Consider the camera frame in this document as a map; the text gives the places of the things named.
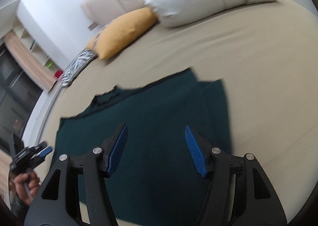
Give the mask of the person's left hand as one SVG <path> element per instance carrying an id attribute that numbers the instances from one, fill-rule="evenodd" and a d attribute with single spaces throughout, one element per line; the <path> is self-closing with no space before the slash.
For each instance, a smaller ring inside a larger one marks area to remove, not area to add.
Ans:
<path id="1" fill-rule="evenodd" d="M 30 206 L 36 196 L 40 179 L 34 171 L 22 173 L 15 177 L 14 184 L 19 199 L 27 206 Z"/>

